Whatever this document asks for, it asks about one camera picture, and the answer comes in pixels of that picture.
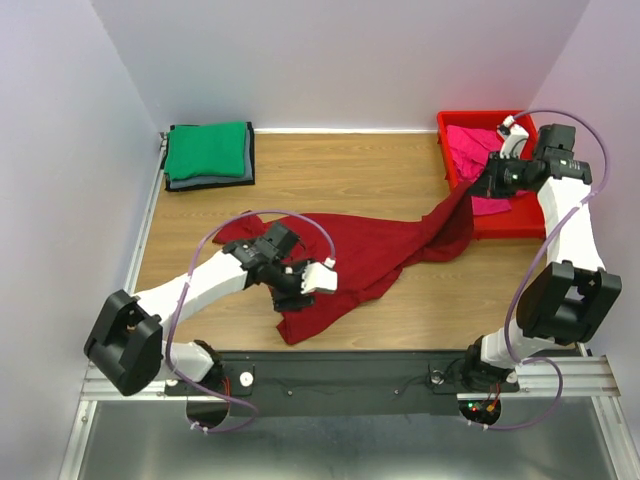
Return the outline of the dark red t shirt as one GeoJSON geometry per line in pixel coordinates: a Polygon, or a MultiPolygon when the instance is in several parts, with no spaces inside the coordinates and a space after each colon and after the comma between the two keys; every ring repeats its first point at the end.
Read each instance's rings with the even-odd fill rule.
{"type": "Polygon", "coordinates": [[[459,184],[414,222],[307,213],[334,241],[338,289],[317,295],[309,308],[283,313],[277,330],[284,342],[295,345],[314,337],[358,306],[381,298],[406,267],[461,255],[474,231],[469,188],[468,182],[459,184]]]}

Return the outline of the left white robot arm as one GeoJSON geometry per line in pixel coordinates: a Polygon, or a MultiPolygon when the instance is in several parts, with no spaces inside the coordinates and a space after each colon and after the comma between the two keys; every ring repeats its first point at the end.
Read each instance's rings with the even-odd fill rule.
{"type": "Polygon", "coordinates": [[[271,289],[280,311],[307,308],[314,294],[335,292],[332,258],[288,262],[299,240],[292,230],[275,223],[259,237],[227,243],[202,264],[162,285],[134,294],[110,294],[85,342],[85,356],[124,396],[160,380],[203,383],[219,371],[219,356],[202,341],[176,342],[180,322],[255,285],[271,289]]]}

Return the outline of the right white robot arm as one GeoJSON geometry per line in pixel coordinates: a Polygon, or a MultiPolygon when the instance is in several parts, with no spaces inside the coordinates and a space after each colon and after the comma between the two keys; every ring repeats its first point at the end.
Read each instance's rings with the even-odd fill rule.
{"type": "Polygon", "coordinates": [[[538,131],[531,159],[529,139],[514,117],[498,127],[499,151],[471,188],[475,196],[507,199],[532,192],[541,207],[545,241],[517,288],[498,331],[478,338],[465,354],[461,382],[470,391],[513,383],[522,361],[546,350],[592,339],[622,290],[598,253],[589,210],[599,190],[591,167],[575,158],[576,130],[550,124],[538,131]]]}

